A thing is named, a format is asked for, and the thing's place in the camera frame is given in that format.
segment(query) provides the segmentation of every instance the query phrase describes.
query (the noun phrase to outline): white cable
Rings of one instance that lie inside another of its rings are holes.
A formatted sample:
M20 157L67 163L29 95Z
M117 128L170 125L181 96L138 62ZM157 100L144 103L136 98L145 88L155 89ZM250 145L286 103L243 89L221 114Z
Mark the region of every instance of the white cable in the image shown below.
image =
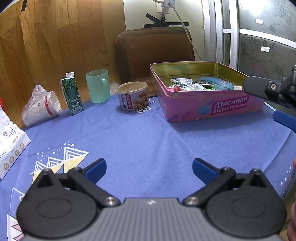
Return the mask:
M159 0L153 0L153 1L158 3L164 3L164 1L159 1Z
M182 23L183 28L185 29L185 33L186 33L186 35L187 35L187 38L188 38L189 42L191 43L193 49L194 49L195 52L197 53L197 55L198 55L198 57L200 58L200 60L203 61L202 58L200 57L200 54L199 54L199 52L197 51L196 47L195 47L194 44L192 43L192 41L191 41L191 39L190 39L190 37L189 37L189 35L188 35L188 33L187 33L187 29L186 29L186 27L185 27L185 25L184 25L184 23L183 23L183 21L182 21L180 15L178 14L176 8L175 8L174 5L172 4L171 0L168 0L168 1L170 2L172 8L174 9L174 11L175 11L176 15L178 16L180 22Z

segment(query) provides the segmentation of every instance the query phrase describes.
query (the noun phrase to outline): brown chair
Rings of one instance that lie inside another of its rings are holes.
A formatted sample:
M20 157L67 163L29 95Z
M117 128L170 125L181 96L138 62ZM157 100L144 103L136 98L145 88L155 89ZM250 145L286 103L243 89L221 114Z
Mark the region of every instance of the brown chair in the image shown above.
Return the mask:
M175 27L143 28L122 32L115 40L115 56L120 82L147 82L150 96L155 94L150 76L150 64L195 61L193 48L184 28Z

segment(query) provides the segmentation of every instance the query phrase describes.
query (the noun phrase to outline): wooden wall panel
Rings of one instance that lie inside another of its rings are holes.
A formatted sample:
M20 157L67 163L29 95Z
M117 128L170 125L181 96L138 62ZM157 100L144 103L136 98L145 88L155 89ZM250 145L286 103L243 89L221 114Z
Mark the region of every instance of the wooden wall panel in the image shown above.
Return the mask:
M41 84L66 108L59 80L75 72L82 101L85 74L108 69L120 83L114 41L125 31L123 0L22 0L0 14L0 95L8 116L21 126L20 112Z

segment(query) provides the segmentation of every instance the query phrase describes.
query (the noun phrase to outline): green plastic cup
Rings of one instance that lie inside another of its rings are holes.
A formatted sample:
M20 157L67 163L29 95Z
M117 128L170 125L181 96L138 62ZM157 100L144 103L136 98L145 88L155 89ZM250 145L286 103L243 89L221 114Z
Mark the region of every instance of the green plastic cup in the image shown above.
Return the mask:
M93 103L101 103L110 99L108 70L98 69L85 75L89 95Z

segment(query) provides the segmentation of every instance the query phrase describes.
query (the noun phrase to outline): blue tablecloth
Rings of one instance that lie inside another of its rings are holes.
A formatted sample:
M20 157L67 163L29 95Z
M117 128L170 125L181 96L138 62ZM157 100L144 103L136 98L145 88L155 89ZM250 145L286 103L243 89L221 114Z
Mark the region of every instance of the blue tablecloth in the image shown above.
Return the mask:
M138 114L122 111L114 95L106 103L85 103L75 116L65 110L27 129L32 142L0 182L0 240L22 237L16 209L41 169L66 172L101 157L107 172L97 185L121 201L182 200L204 185L192 172L196 157L240 173L260 168L284 195L296 157L296 134L273 121L273 110L264 106L262 112L169 123L157 98L151 100L152 109Z

